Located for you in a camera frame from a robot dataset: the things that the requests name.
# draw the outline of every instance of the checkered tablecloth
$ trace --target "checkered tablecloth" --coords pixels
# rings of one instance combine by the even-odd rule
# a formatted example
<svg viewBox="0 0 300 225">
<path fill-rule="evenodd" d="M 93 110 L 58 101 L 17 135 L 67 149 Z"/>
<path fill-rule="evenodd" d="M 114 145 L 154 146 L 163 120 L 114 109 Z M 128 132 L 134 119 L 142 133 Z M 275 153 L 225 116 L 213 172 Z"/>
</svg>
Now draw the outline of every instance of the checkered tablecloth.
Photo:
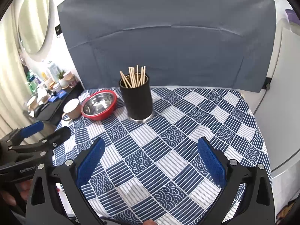
<svg viewBox="0 0 300 225">
<path fill-rule="evenodd" d="M 88 184 L 81 187 L 101 217 L 130 224 L 153 219 L 159 225 L 197 224 L 220 192 L 197 153 L 205 136 L 214 148 L 242 165 L 263 163 L 271 180 L 264 140 L 247 103 L 235 90 L 152 88 L 155 117 L 146 124 L 127 119 L 118 88 L 117 109 L 104 121 L 81 117 L 62 121 L 71 138 L 54 150 L 61 165 L 93 140 L 105 140 L 105 153 Z M 82 102 L 96 90 L 84 91 Z M 241 185 L 226 220 L 233 217 Z"/>
</svg>

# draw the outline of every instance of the human hand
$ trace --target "human hand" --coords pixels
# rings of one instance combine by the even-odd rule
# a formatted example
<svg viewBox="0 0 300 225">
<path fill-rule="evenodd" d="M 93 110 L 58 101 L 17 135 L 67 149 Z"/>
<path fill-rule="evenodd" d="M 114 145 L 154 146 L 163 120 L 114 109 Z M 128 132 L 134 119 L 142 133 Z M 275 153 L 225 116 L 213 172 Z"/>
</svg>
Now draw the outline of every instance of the human hand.
<svg viewBox="0 0 300 225">
<path fill-rule="evenodd" d="M 20 187 L 22 189 L 22 191 L 20 192 L 20 195 L 21 195 L 23 200 L 28 199 L 31 182 L 32 182 L 32 180 L 27 180 L 27 181 L 24 181 L 24 182 L 20 183 Z M 3 200 L 7 204 L 9 204 L 11 206 L 16 206 L 17 205 L 15 198 L 10 193 L 8 193 L 4 190 L 0 190 L 0 194 L 2 195 Z"/>
<path fill-rule="evenodd" d="M 149 219 L 147 221 L 144 221 L 143 225 L 157 225 L 157 223 L 152 219 Z"/>
</svg>

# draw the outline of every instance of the red bowl rim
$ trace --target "red bowl rim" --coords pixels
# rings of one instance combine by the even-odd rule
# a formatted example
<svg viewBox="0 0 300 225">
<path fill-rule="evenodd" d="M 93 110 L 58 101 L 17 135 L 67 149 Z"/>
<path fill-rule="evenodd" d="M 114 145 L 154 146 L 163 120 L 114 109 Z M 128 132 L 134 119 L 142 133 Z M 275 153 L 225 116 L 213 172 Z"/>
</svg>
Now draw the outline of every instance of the red bowl rim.
<svg viewBox="0 0 300 225">
<path fill-rule="evenodd" d="M 113 94 L 114 99 L 113 99 L 112 104 L 111 104 L 106 110 L 104 110 L 104 111 L 101 112 L 101 113 L 98 113 L 97 115 L 93 115 L 93 116 L 88 116 L 88 115 L 86 115 L 86 114 L 83 112 L 83 107 L 84 107 L 85 103 L 86 103 L 91 97 L 93 97 L 94 95 L 99 94 L 100 92 L 109 92 L 109 93 Z M 90 118 L 97 118 L 97 117 L 100 117 L 101 115 L 103 115 L 104 113 L 108 112 L 109 110 L 111 110 L 111 109 L 115 106 L 116 102 L 117 102 L 117 95 L 116 95 L 116 93 L 115 93 L 114 91 L 110 91 L 110 90 L 102 90 L 102 91 L 98 91 L 98 92 L 95 92 L 94 94 L 90 95 L 88 98 L 86 98 L 86 99 L 83 101 L 83 103 L 81 104 L 81 113 L 82 113 L 82 115 L 83 115 L 85 118 L 89 118 L 89 119 L 90 119 Z"/>
</svg>

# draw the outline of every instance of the screw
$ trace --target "screw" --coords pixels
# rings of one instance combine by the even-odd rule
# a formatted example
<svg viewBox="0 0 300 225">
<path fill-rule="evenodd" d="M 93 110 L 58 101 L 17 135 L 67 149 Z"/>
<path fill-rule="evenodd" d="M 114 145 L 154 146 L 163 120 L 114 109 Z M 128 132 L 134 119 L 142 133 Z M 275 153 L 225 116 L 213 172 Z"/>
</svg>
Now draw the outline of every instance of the screw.
<svg viewBox="0 0 300 225">
<path fill-rule="evenodd" d="M 45 166 L 45 165 L 44 165 L 43 163 L 41 163 L 40 165 L 37 166 L 37 168 L 41 170 L 41 169 L 44 168 L 44 166 Z"/>
<path fill-rule="evenodd" d="M 231 159 L 229 162 L 232 166 L 236 166 L 238 164 L 237 160 Z"/>
<path fill-rule="evenodd" d="M 73 160 L 66 160 L 66 166 L 71 166 L 73 164 Z"/>
<path fill-rule="evenodd" d="M 264 165 L 262 165 L 262 164 L 260 163 L 260 164 L 258 164 L 258 168 L 263 170 L 265 167 L 264 167 Z"/>
</svg>

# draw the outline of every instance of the black container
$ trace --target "black container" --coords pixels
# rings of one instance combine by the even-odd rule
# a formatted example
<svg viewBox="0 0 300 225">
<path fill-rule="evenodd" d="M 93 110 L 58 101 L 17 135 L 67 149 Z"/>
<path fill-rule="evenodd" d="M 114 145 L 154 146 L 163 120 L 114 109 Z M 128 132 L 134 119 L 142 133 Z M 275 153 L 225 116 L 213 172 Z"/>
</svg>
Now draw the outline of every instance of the black container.
<svg viewBox="0 0 300 225">
<path fill-rule="evenodd" d="M 130 76 L 126 75 L 125 77 L 130 82 Z M 147 74 L 145 75 L 145 84 L 136 88 L 126 88 L 122 78 L 119 81 L 128 117 L 133 122 L 145 123 L 153 117 L 153 104 L 149 81 Z"/>
</svg>

